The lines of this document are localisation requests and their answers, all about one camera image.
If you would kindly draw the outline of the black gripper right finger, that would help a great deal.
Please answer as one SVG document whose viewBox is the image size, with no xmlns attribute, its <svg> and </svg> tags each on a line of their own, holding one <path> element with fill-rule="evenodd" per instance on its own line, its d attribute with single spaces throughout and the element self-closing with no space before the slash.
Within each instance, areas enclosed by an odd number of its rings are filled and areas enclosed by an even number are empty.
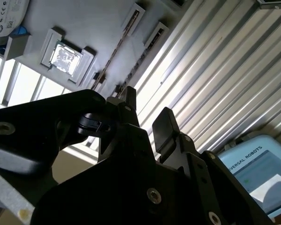
<svg viewBox="0 0 281 225">
<path fill-rule="evenodd" d="M 171 225 L 270 225 L 272 220 L 224 163 L 210 151 L 199 153 L 164 108 L 152 125 L 159 165 L 174 178 L 167 203 Z"/>
</svg>

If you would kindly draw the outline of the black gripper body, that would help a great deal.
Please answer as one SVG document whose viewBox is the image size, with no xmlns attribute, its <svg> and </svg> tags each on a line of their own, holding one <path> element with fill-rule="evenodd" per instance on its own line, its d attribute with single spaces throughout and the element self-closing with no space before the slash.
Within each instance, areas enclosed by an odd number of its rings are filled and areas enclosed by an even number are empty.
<svg viewBox="0 0 281 225">
<path fill-rule="evenodd" d="M 34 225 L 178 225 L 198 199 L 203 162 L 174 153 L 169 166 L 151 152 L 115 152 L 49 190 L 37 204 Z"/>
</svg>

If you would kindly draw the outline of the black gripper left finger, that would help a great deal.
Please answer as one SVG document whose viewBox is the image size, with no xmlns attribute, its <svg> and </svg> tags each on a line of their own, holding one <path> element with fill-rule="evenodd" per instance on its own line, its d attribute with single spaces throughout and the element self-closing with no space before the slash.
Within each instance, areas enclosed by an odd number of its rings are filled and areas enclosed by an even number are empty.
<svg viewBox="0 0 281 225">
<path fill-rule="evenodd" d="M 133 88 L 125 100 L 81 90 L 0 109 L 0 204 L 36 204 L 58 186 L 51 172 L 58 153 L 90 136 L 100 138 L 99 161 L 114 153 L 113 141 L 147 140 Z"/>
</svg>

